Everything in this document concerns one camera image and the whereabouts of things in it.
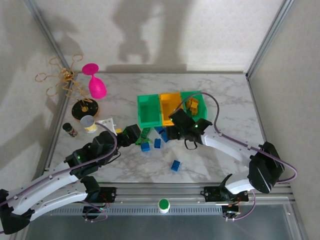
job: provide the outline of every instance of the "pink wine glass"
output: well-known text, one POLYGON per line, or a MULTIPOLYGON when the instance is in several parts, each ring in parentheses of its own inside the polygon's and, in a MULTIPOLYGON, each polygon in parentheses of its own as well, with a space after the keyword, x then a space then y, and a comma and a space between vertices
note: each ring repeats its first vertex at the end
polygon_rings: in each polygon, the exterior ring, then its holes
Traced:
POLYGON ((83 74, 92 76, 89 82, 89 91, 94 99, 102 99, 107 95, 107 88, 104 82, 94 76, 98 70, 99 66, 95 63, 89 63, 82 68, 83 74))

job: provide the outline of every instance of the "yellow cup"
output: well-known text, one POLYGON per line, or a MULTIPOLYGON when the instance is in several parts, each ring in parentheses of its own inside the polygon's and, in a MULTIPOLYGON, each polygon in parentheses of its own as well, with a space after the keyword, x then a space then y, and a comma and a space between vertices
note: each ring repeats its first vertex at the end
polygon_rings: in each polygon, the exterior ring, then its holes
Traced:
POLYGON ((86 115, 81 118, 80 123, 89 134, 94 133, 97 130, 95 118, 91 115, 86 115))

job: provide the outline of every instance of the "small bottle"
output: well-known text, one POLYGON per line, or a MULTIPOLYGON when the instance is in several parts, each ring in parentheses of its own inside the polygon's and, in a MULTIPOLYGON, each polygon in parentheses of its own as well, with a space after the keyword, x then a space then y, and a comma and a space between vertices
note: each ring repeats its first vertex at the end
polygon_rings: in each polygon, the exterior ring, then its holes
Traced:
POLYGON ((78 132, 68 122, 63 124, 62 129, 65 130, 73 138, 75 138, 78 135, 78 132))

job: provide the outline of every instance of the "yellow box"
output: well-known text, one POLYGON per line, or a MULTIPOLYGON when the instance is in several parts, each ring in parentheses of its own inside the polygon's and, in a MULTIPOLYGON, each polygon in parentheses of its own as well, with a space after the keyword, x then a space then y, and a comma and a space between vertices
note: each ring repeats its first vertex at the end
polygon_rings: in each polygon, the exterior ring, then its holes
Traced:
POLYGON ((170 120, 169 115, 171 115, 178 105, 182 102, 180 92, 175 93, 164 93, 159 95, 162 126, 173 126, 173 122, 170 120))

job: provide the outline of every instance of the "cable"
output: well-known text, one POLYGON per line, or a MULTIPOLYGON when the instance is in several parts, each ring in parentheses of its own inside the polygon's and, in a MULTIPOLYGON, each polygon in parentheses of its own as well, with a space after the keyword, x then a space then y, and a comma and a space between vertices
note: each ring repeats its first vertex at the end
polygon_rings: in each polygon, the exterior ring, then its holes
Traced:
POLYGON ((118 151, 118 153, 119 153, 119 156, 116 156, 114 159, 109 161, 106 165, 108 165, 108 164, 112 163, 114 160, 118 159, 121 156, 121 152, 118 151))
MULTIPOLYGON (((215 131, 216 131, 218 134, 221 134, 222 137, 224 137, 224 138, 226 138, 226 139, 228 139, 228 140, 230 140, 230 141, 232 141, 232 142, 234 142, 234 143, 236 143, 236 144, 239 144, 239 145, 241 145, 241 146, 243 146, 243 147, 245 147, 245 148, 248 148, 248 147, 249 147, 248 144, 245 144, 244 142, 241 142, 241 141, 239 141, 239 140, 237 140, 237 139, 234 139, 234 138, 232 138, 232 137, 230 137, 230 136, 227 136, 227 135, 223 134, 221 131, 219 131, 219 129, 218 129, 218 127, 217 127, 217 121, 218 121, 218 117, 219 117, 219 113, 220 113, 220 106, 219 106, 219 103, 218 103, 218 101, 216 100, 216 98, 215 98, 214 96, 212 96, 211 94, 209 94, 209 93, 206 93, 206 92, 197 92, 197 93, 191 94, 190 96, 186 97, 186 98, 178 105, 178 107, 173 111, 173 113, 175 113, 176 111, 178 111, 179 108, 180 108, 180 106, 181 106, 185 101, 187 101, 189 98, 191 98, 192 96, 195 96, 195 95, 200 95, 200 94, 201 94, 201 95, 209 96, 210 98, 213 99, 213 101, 214 101, 215 104, 216 104, 216 116, 215 116, 214 121, 213 121, 213 127, 214 127, 215 131)), ((258 148, 256 148, 256 147, 251 146, 251 149, 254 150, 254 151, 256 151, 256 152, 258 152, 258 153, 261 153, 261 154, 263 154, 263 155, 265 155, 265 156, 267 156, 267 157, 269 157, 269 158, 271 158, 271 159, 273 159, 273 160, 275 160, 275 161, 277 161, 277 162, 279 162, 279 163, 281 163, 281 164, 283 164, 283 165, 285 165, 285 166, 287 166, 287 167, 289 167, 290 169, 293 170, 293 172, 294 172, 293 176, 291 176, 291 177, 289 177, 289 178, 287 178, 287 179, 278 180, 277 183, 279 183, 279 184, 288 183, 288 182, 294 180, 294 179, 298 176, 298 171, 297 171, 297 169, 296 169, 294 166, 292 166, 291 164, 289 164, 289 163, 281 160, 280 158, 278 158, 278 157, 276 157, 276 156, 273 156, 273 155, 271 155, 271 154, 269 154, 269 153, 267 153, 267 152, 265 152, 265 151, 263 151, 263 150, 260 150, 260 149, 258 149, 258 148)))
POLYGON ((252 208, 250 209, 250 211, 248 211, 245 215, 241 216, 241 217, 235 217, 235 218, 226 218, 225 220, 228 221, 228 220, 232 220, 232 221, 236 221, 236 220, 241 220, 241 219, 244 219, 245 217, 247 217, 249 214, 251 214, 253 212, 253 210, 255 209, 256 207, 256 202, 257 202, 257 199, 256 199, 256 194, 253 190, 251 190, 252 194, 253 194, 253 206, 252 208))
MULTIPOLYGON (((98 161, 100 161, 100 160, 102 160, 102 159, 105 159, 105 158, 109 157, 111 154, 113 154, 113 153, 116 151, 116 149, 117 149, 117 144, 118 144, 117 138, 116 138, 115 134, 114 134, 112 131, 110 131, 109 128, 107 128, 106 126, 102 125, 101 123, 96 122, 95 124, 97 124, 98 126, 103 127, 103 128, 112 136, 113 141, 114 141, 114 145, 113 145, 113 148, 111 149, 110 152, 108 152, 108 153, 105 154, 105 155, 99 156, 99 157, 97 157, 97 158, 95 158, 95 159, 93 159, 93 160, 84 162, 84 163, 82 163, 82 164, 80 164, 80 165, 73 166, 73 167, 67 168, 67 169, 65 169, 65 170, 61 170, 61 171, 58 171, 58 172, 56 172, 56 173, 53 173, 53 174, 51 174, 51 178, 50 178, 50 176, 47 176, 47 177, 41 179, 40 181, 34 183, 33 185, 27 187, 26 189, 24 189, 23 191, 21 191, 20 193, 18 193, 16 196, 17 196, 17 197, 22 197, 25 193, 28 193, 29 191, 35 189, 37 186, 39 186, 39 185, 41 185, 41 184, 43 184, 43 183, 49 182, 51 179, 53 179, 53 178, 56 177, 56 176, 59 176, 59 175, 64 174, 64 173, 69 173, 69 172, 71 172, 72 170, 75 170, 75 169, 84 167, 84 166, 86 166, 86 165, 89 165, 89 164, 92 164, 92 163, 95 163, 95 162, 97 163, 98 161)), ((6 201, 1 202, 1 203, 0 203, 0 207, 3 206, 3 205, 5 205, 5 204, 7 204, 7 203, 9 203, 9 202, 11 202, 13 199, 14 199, 14 197, 11 197, 11 198, 9 198, 9 199, 6 200, 6 201)))
POLYGON ((97 206, 95 206, 95 205, 93 205, 93 204, 91 204, 90 202, 87 202, 87 201, 81 201, 81 202, 92 207, 88 211, 86 211, 86 213, 84 215, 84 219, 86 221, 88 220, 88 213, 90 213, 94 209, 100 211, 100 213, 103 213, 105 218, 104 219, 99 219, 99 220, 91 219, 91 221, 90 221, 91 223, 101 222, 101 221, 104 221, 104 220, 106 220, 108 218, 107 212, 105 210, 101 209, 100 207, 97 207, 97 206))
POLYGON ((195 150, 195 149, 198 148, 198 145, 197 145, 196 141, 194 141, 193 144, 194 144, 194 148, 188 148, 188 146, 187 146, 187 139, 184 140, 185 148, 188 149, 188 150, 195 150))

